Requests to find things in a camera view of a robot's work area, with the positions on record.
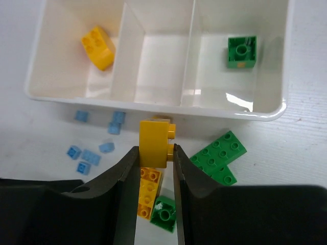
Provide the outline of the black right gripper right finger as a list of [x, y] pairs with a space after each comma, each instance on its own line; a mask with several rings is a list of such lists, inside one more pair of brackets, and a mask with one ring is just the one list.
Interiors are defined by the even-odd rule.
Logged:
[[179, 244], [326, 244], [326, 189], [222, 186], [174, 146]]

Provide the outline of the yellow lego brick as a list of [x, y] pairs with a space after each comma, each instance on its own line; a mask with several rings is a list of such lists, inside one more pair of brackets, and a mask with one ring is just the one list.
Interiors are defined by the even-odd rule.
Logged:
[[139, 124], [139, 160], [141, 167], [166, 168], [173, 160], [176, 125], [167, 118], [149, 118]]

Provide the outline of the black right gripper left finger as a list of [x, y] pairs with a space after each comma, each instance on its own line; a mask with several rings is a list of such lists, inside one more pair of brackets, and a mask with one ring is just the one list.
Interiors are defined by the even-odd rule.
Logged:
[[1, 179], [1, 244], [134, 244], [139, 153], [94, 179]]

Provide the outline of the blue upturned lego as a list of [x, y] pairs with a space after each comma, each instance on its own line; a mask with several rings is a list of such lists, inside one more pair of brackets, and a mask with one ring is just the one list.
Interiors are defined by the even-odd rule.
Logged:
[[77, 172], [82, 175], [88, 175], [90, 171], [91, 165], [87, 162], [80, 161], [77, 165]]
[[68, 148], [67, 155], [72, 159], [72, 160], [77, 160], [82, 153], [82, 150], [76, 146], [76, 145], [71, 145]]

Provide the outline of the green upturned small brick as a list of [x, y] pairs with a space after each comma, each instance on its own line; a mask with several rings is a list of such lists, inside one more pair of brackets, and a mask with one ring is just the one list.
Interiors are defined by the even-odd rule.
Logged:
[[150, 223], [173, 233], [176, 224], [176, 205], [173, 199], [166, 196], [156, 198]]

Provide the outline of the light blue square lego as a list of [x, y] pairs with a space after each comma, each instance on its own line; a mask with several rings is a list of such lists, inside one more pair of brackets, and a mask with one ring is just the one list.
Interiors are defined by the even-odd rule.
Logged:
[[86, 123], [87, 120], [88, 120], [88, 116], [89, 116], [89, 112], [82, 111], [82, 110], [77, 110], [74, 119], [76, 121]]

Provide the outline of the yellow long lego plate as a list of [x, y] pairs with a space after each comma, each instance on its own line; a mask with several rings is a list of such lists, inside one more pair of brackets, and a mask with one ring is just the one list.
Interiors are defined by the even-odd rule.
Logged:
[[159, 194], [162, 172], [154, 168], [141, 167], [137, 215], [150, 220], [154, 202]]

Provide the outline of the light blue long lego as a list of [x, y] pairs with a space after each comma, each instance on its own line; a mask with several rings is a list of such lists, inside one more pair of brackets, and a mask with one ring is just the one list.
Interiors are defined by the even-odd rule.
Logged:
[[81, 158], [92, 164], [92, 165], [95, 165], [95, 166], [98, 166], [100, 161], [101, 161], [101, 156], [88, 150], [88, 149], [84, 149], [82, 154], [81, 154]]

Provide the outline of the light blue small lego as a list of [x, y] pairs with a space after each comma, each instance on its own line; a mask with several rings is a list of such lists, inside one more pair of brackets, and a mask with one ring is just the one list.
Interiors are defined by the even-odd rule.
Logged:
[[103, 143], [101, 145], [99, 145], [99, 151], [101, 153], [111, 153], [115, 150], [115, 146], [114, 146], [114, 143], [113, 142], [106, 142], [106, 143]]

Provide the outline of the green long lego plate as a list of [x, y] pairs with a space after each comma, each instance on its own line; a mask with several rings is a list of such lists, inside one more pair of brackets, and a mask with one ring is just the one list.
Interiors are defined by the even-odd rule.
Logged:
[[190, 161], [207, 175], [220, 172], [247, 152], [232, 131], [228, 131], [202, 150], [194, 154]]

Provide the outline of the light blue lego below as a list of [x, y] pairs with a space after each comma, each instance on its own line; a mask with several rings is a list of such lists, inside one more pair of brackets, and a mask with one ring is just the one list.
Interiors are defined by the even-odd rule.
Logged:
[[111, 135], [120, 135], [121, 132], [121, 124], [117, 122], [110, 122], [108, 124], [107, 132]]

